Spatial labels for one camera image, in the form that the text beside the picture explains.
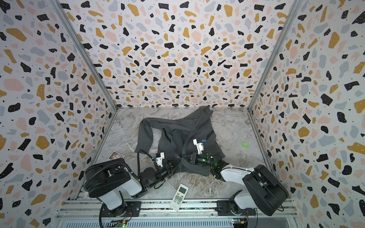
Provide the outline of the dark grey zip jacket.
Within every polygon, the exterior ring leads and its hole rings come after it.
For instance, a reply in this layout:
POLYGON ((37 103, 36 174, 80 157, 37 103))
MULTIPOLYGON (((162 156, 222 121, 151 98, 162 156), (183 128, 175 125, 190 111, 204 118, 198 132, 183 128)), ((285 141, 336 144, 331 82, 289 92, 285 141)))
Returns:
POLYGON ((197 139, 205 140, 204 150, 208 154, 225 157, 216 141, 216 134, 211 123, 212 115, 213 111, 205 106, 181 119, 145 118, 139 125, 135 152, 149 152, 154 140, 153 129, 158 129, 162 131, 158 144, 159 153, 163 152, 168 160, 180 158, 178 170, 182 173, 209 176, 208 168, 190 164, 183 156, 197 151, 193 144, 193 140, 197 139))

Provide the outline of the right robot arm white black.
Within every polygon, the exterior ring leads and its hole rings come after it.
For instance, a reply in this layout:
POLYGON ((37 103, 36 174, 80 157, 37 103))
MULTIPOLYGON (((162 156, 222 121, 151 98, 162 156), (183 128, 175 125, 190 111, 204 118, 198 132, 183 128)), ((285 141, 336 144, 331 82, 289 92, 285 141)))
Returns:
POLYGON ((184 157, 190 164, 209 168, 217 180, 234 182, 248 191, 238 190, 225 206, 218 206, 219 213, 241 215, 248 209, 259 209, 267 216, 284 211, 282 204, 290 196, 280 181, 264 165, 255 168, 241 168, 223 161, 218 156, 191 153, 184 157))

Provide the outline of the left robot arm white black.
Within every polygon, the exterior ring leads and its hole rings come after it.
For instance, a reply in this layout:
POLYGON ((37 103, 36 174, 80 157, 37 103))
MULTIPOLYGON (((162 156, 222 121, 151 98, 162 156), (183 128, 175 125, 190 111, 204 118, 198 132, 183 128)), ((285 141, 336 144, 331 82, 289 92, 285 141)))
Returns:
POLYGON ((136 175, 123 158, 102 162, 87 168, 83 188, 89 197, 101 201, 108 210, 124 209, 126 203, 118 188, 132 198, 142 197, 148 189, 158 189, 165 179, 171 178, 180 163, 181 159, 163 160, 158 170, 148 167, 136 175))

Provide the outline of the white remote control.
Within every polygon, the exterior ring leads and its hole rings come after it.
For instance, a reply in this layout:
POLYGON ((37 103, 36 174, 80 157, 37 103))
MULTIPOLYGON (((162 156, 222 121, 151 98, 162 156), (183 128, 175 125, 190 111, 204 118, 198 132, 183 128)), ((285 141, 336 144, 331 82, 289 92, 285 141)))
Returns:
POLYGON ((180 184, 178 190, 176 191, 171 203, 170 208, 175 212, 178 212, 187 193, 189 188, 186 185, 180 184))

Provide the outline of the small colourful card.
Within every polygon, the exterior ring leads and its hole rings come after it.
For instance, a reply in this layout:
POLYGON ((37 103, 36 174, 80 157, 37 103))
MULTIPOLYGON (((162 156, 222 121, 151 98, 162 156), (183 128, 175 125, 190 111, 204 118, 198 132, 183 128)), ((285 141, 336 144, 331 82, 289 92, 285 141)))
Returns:
POLYGON ((116 159, 119 159, 119 158, 125 158, 125 155, 114 151, 114 152, 112 152, 112 154, 109 156, 108 159, 109 160, 116 160, 116 159))

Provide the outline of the white perforated vent strip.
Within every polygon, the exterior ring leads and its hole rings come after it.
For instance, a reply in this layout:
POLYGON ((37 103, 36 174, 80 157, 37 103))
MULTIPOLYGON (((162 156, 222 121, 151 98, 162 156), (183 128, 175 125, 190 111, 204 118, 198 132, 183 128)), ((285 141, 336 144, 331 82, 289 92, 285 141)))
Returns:
MULTIPOLYGON (((231 219, 132 219, 124 225, 117 222, 103 222, 104 228, 233 228, 231 219)), ((99 222, 74 220, 66 221, 59 228, 99 228, 99 222)))

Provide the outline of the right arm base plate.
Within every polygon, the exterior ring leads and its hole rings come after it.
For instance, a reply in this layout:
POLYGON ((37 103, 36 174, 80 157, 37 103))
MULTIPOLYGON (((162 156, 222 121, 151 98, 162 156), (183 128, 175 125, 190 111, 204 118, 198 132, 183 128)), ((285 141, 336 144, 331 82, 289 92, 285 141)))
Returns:
POLYGON ((254 208, 240 209, 232 200, 219 200, 215 211, 219 216, 256 216, 254 208))

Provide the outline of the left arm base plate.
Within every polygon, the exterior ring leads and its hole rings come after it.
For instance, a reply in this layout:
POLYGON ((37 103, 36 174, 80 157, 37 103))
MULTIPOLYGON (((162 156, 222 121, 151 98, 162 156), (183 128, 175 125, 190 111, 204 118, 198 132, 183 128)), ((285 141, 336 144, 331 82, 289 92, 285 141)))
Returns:
POLYGON ((103 209, 100 211, 100 213, 102 218, 133 218, 139 216, 141 205, 141 201, 126 201, 124 202, 124 205, 114 210, 110 210, 107 208, 107 206, 103 206, 103 209))

